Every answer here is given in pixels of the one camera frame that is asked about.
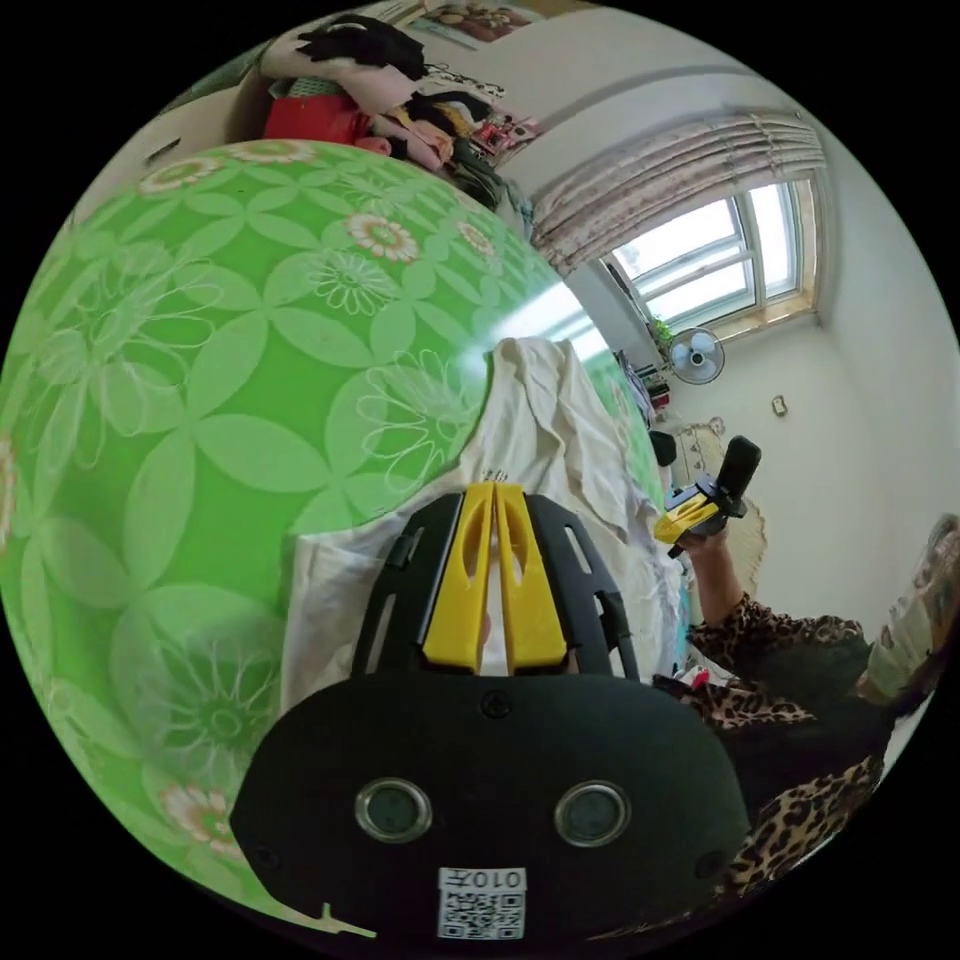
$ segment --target curtain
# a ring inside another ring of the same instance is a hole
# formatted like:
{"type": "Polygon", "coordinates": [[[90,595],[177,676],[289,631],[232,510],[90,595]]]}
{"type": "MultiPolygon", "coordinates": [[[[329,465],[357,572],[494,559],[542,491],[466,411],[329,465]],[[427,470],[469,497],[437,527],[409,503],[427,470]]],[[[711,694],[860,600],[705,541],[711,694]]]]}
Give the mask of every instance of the curtain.
{"type": "Polygon", "coordinates": [[[531,243],[566,276],[681,214],[825,166],[799,114],[699,119],[631,140],[552,184],[535,203],[531,243]]]}

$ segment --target clothes pile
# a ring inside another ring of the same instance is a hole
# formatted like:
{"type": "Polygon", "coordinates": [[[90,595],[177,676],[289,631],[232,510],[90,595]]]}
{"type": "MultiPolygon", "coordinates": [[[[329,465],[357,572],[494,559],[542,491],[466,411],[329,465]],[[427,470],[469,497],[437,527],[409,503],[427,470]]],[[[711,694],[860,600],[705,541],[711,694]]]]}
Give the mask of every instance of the clothes pile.
{"type": "Polygon", "coordinates": [[[490,85],[431,69],[402,30],[339,16],[280,37],[260,71],[276,81],[266,139],[324,140],[415,163],[530,239],[529,200],[471,146],[492,111],[490,85]]]}

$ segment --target wall fan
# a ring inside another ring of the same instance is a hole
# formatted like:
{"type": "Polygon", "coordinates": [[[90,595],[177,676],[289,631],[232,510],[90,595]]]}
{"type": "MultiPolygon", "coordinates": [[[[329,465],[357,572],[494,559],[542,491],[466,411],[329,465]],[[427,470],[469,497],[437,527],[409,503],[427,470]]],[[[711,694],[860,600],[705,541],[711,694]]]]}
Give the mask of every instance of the wall fan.
{"type": "Polygon", "coordinates": [[[694,327],[670,341],[667,359],[670,370],[684,383],[710,383],[723,370],[723,346],[712,333],[694,327]]]}

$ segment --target white cloth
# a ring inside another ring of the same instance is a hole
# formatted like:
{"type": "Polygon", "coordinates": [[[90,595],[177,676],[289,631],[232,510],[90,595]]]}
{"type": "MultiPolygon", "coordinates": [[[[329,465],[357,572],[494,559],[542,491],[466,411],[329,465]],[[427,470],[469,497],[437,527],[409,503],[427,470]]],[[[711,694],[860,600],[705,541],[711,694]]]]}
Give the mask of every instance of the white cloth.
{"type": "MultiPolygon", "coordinates": [[[[672,659],[676,637],[681,568],[653,539],[657,509],[630,476],[615,423],[569,343],[503,340],[493,354],[493,382],[480,423],[453,470],[389,516],[355,530],[298,538],[284,640],[283,712],[349,675],[371,588],[411,513],[484,480],[521,484],[580,516],[623,596],[641,679],[669,672],[664,664],[672,659]]],[[[489,596],[482,672],[503,674],[497,569],[491,571],[489,596]]]]}

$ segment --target wall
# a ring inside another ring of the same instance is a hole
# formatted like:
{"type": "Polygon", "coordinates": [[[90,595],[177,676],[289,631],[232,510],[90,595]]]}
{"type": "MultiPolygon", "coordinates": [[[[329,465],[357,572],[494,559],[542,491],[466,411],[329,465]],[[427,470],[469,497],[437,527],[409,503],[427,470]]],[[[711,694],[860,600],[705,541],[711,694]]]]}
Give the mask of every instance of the wall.
{"type": "Polygon", "coordinates": [[[732,57],[699,40],[608,7],[532,24],[480,50],[420,30],[410,33],[424,45],[428,62],[500,84],[506,90],[505,106],[548,125],[624,84],[665,71],[716,66],[746,72],[732,57]]]}
{"type": "Polygon", "coordinates": [[[603,264],[581,264],[566,285],[614,350],[622,349],[638,370],[659,363],[653,337],[603,264]]]}
{"type": "Polygon", "coordinates": [[[710,384],[673,382],[671,411],[687,423],[719,416],[763,451],[750,495],[769,547],[758,599],[794,616],[860,620],[868,637],[898,589],[876,482],[873,435],[832,336],[811,321],[728,346],[710,384]],[[783,394],[786,417],[770,402],[783,394]]]}
{"type": "Polygon", "coordinates": [[[821,315],[882,450],[898,582],[937,517],[960,513],[960,350],[919,249],[876,182],[828,131],[838,270],[821,315]]]}

